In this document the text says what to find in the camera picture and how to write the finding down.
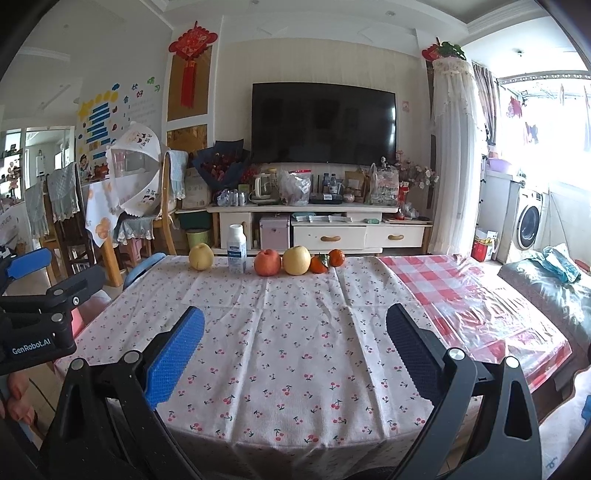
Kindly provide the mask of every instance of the black tv screen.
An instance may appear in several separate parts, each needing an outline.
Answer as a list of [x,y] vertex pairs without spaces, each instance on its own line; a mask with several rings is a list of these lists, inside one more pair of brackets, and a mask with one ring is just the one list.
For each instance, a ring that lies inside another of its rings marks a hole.
[[252,85],[256,163],[379,165],[396,152],[396,96],[327,83]]

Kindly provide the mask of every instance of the screw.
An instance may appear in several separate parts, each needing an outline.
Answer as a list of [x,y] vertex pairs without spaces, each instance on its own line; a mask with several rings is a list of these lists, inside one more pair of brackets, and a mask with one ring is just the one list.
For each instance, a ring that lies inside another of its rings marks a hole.
[[70,364],[70,368],[72,370],[79,370],[80,368],[82,368],[84,366],[84,360],[82,358],[76,358],[74,361],[72,361],[72,363]]
[[466,354],[459,348],[451,348],[447,354],[454,360],[464,360],[466,357]]
[[514,356],[508,356],[505,358],[505,363],[510,368],[517,368],[519,366],[519,360],[517,360]]
[[139,353],[136,352],[135,350],[132,350],[130,352],[127,352],[124,356],[123,356],[123,361],[126,364],[134,364],[139,360]]

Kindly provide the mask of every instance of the white tablecloth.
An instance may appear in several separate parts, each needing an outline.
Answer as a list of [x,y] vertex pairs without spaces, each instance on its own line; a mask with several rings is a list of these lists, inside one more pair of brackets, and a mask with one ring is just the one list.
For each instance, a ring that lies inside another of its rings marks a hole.
[[[327,274],[263,278],[189,269],[167,257],[77,340],[73,358],[117,361],[203,310],[203,340],[158,412],[198,468],[252,478],[341,479],[396,465],[432,406],[418,396],[385,326],[402,303],[434,330],[400,279],[374,257]],[[478,410],[473,402],[469,420]]]
[[113,234],[123,209],[111,189],[109,180],[87,183],[82,186],[82,198],[86,209],[86,229],[98,247]]

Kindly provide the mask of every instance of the blue chair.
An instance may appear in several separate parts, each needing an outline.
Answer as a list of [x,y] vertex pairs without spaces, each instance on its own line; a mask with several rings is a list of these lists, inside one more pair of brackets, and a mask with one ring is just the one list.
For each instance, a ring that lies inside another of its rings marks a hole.
[[137,278],[145,274],[150,268],[152,268],[164,257],[166,257],[166,254],[158,252],[157,254],[154,254],[151,257],[142,260],[142,263],[135,267],[131,272],[127,274],[127,277],[125,277],[125,281],[123,282],[123,289],[126,290]]

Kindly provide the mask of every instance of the plastic bag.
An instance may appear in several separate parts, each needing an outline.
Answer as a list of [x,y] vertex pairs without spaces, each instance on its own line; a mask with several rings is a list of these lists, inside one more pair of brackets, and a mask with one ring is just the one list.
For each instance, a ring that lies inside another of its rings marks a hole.
[[396,206],[398,204],[398,170],[379,170],[375,163],[369,170],[370,205]]
[[308,205],[312,189],[311,170],[280,170],[279,194],[286,205]]

